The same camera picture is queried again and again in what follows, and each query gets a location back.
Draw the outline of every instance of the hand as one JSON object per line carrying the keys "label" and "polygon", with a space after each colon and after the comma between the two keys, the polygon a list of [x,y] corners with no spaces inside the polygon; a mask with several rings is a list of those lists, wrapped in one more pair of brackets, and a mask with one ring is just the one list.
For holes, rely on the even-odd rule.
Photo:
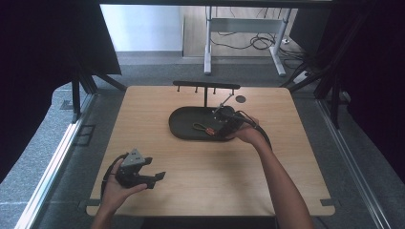
{"label": "hand", "polygon": [[122,187],[116,180],[116,172],[121,165],[123,159],[117,161],[114,165],[111,174],[108,177],[107,185],[104,190],[104,195],[101,200],[100,208],[104,208],[109,212],[115,212],[129,196],[138,193],[147,188],[146,184],[140,184],[132,188]]}
{"label": "hand", "polygon": [[[252,116],[251,118],[257,125],[259,125],[259,120],[257,118],[254,118]],[[260,132],[258,132],[250,124],[247,123],[242,124],[241,128],[239,128],[238,131],[228,135],[226,138],[232,137],[238,137],[240,140],[250,144],[254,144],[260,140],[265,140]]]}

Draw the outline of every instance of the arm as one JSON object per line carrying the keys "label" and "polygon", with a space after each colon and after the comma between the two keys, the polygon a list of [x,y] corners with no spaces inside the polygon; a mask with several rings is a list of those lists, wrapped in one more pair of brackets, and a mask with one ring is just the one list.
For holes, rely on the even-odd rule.
{"label": "arm", "polygon": [[253,127],[245,124],[231,136],[252,144],[259,154],[281,228],[313,228],[306,203],[264,137]]}
{"label": "arm", "polygon": [[140,184],[133,188],[123,188],[116,180],[115,173],[123,159],[119,160],[108,178],[107,186],[104,190],[101,205],[92,224],[92,229],[110,228],[114,213],[124,203],[129,196],[146,189],[146,184]]}

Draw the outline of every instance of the person's left hand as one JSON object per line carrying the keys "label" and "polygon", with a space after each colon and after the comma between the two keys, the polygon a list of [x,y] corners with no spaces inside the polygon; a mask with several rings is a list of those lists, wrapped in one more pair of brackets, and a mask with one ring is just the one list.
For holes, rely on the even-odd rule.
{"label": "person's left hand", "polygon": [[123,159],[117,161],[114,165],[111,174],[108,177],[107,185],[104,190],[103,198],[101,200],[101,208],[105,208],[109,212],[114,213],[124,203],[125,199],[129,196],[138,193],[147,188],[146,184],[140,184],[132,188],[122,187],[116,180],[116,172]]}

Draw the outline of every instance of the wooden table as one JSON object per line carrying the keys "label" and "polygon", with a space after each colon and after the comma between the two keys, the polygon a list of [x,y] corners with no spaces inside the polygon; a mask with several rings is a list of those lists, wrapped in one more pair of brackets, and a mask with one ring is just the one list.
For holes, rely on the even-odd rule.
{"label": "wooden table", "polygon": [[[216,107],[230,90],[209,91],[208,107]],[[238,103],[243,95],[245,103]],[[329,216],[333,206],[321,199],[330,194],[291,95],[281,88],[241,88],[226,105],[260,120],[273,151],[300,190],[313,216]],[[203,90],[195,88],[134,86],[123,99],[117,122],[101,163],[91,198],[99,198],[100,184],[116,157],[137,148],[152,157],[141,175],[166,172],[155,188],[132,195],[117,214],[162,216],[274,216],[266,179],[254,148],[239,139],[227,142],[176,138],[168,118],[183,106],[203,106]],[[88,206],[89,215],[98,207]]]}

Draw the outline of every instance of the white wall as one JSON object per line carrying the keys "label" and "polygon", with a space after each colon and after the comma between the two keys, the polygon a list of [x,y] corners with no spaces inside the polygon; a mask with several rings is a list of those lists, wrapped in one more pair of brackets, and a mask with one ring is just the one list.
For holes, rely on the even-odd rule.
{"label": "white wall", "polygon": [[178,6],[101,5],[116,52],[182,51]]}

